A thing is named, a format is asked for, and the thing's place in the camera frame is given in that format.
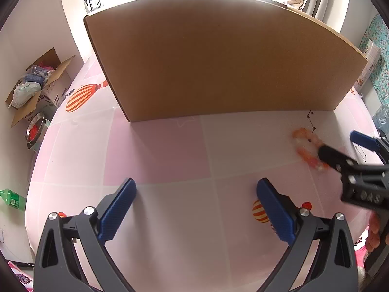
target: finger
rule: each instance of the finger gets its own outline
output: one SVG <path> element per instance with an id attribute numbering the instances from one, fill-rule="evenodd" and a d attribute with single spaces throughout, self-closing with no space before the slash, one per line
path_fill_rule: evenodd
<path id="1" fill-rule="evenodd" d="M 372 252 L 374 250 L 368 241 L 365 242 L 365 247 L 368 252 Z"/>
<path id="2" fill-rule="evenodd" d="M 380 236 L 369 229 L 366 241 L 375 249 L 380 245 Z"/>
<path id="3" fill-rule="evenodd" d="M 369 218 L 369 230 L 374 234 L 378 234 L 380 230 L 380 218 L 376 212 L 372 212 Z"/>

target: metal bolt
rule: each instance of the metal bolt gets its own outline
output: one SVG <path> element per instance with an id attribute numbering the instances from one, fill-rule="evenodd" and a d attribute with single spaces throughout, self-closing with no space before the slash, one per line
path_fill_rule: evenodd
<path id="1" fill-rule="evenodd" d="M 95 209 L 92 208 L 91 206 L 88 206 L 88 207 L 84 208 L 84 214 L 85 215 L 92 215 L 94 211 L 95 211 Z"/>
<path id="2" fill-rule="evenodd" d="M 309 215 L 309 210 L 307 210 L 305 208 L 300 208 L 299 212 L 300 212 L 300 215 L 302 215 L 302 216 L 308 216 Z"/>
<path id="3" fill-rule="evenodd" d="M 50 213 L 49 214 L 49 220 L 53 221 L 57 218 L 57 213 Z"/>
<path id="4" fill-rule="evenodd" d="M 336 213 L 336 218 L 340 221 L 344 220 L 344 215 L 342 213 Z"/>
<path id="5" fill-rule="evenodd" d="M 353 175 L 349 175 L 349 181 L 351 184 L 356 184 L 357 183 L 357 179 L 355 179 L 355 177 Z"/>

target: table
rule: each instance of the table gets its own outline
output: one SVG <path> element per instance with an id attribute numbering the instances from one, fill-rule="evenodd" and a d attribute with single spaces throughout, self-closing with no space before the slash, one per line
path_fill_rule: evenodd
<path id="1" fill-rule="evenodd" d="M 377 137 L 354 89 L 334 112 L 248 112 L 130 124 L 104 80 L 93 55 L 46 133 L 26 208 L 34 252 L 50 212 L 79 214 L 125 177 L 135 179 L 138 194 L 106 248 L 137 291 L 256 291 L 286 249 L 269 223 L 252 215 L 262 177 L 296 205 L 311 202 L 316 216 L 343 212 L 354 239 L 365 229 L 368 212 L 339 199 L 339 173 L 311 169 L 289 138 L 299 127 L 315 127 L 328 145 L 361 163 L 380 163 L 349 141 L 354 129 Z M 84 87 L 93 94 L 85 102 L 75 100 L 77 89 L 88 84 L 101 86 Z M 79 240 L 76 250 L 98 287 Z M 307 259 L 313 256 L 312 250 Z M 296 284 L 303 279 L 301 274 Z"/>

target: cardboard box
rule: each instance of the cardboard box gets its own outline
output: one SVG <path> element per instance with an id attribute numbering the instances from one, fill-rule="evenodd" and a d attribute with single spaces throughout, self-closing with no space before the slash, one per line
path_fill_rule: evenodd
<path id="1" fill-rule="evenodd" d="M 334 110 L 367 63 L 324 23 L 260 0 L 136 0 L 84 23 L 130 121 Z"/>
<path id="2" fill-rule="evenodd" d="M 39 65 L 40 63 L 44 63 L 45 66 L 53 67 L 55 71 L 47 80 L 45 87 L 35 93 L 35 95 L 22 107 L 16 110 L 11 127 L 23 118 L 30 122 L 39 112 L 43 112 L 48 120 L 51 121 L 53 119 L 57 108 L 61 105 L 64 100 L 65 93 L 71 85 L 71 79 L 65 69 L 74 57 L 75 56 L 61 62 L 55 49 L 52 48 L 26 69 L 28 70 L 34 64 Z M 8 95 L 8 98 L 5 100 L 7 105 L 11 104 L 14 96 L 14 90 L 19 83 L 20 81 L 15 84 L 11 93 Z"/>

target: blue gripper pad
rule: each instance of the blue gripper pad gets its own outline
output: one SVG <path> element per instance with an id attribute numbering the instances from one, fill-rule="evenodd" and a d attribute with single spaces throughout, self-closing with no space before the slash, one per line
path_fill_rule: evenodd
<path id="1" fill-rule="evenodd" d="M 258 181 L 257 196 L 280 240 L 293 244 L 296 239 L 294 220 L 281 203 L 282 195 L 267 178 L 263 178 Z"/>
<path id="2" fill-rule="evenodd" d="M 137 187 L 135 181 L 133 181 L 133 179 L 128 179 L 100 219 L 100 231 L 97 238 L 102 244 L 115 237 L 115 234 L 133 200 L 135 199 L 136 194 Z"/>
<path id="3" fill-rule="evenodd" d="M 352 131 L 350 134 L 350 141 L 356 143 L 362 147 L 365 147 L 371 151 L 379 152 L 380 145 L 377 142 L 377 139 L 362 134 L 358 131 Z"/>

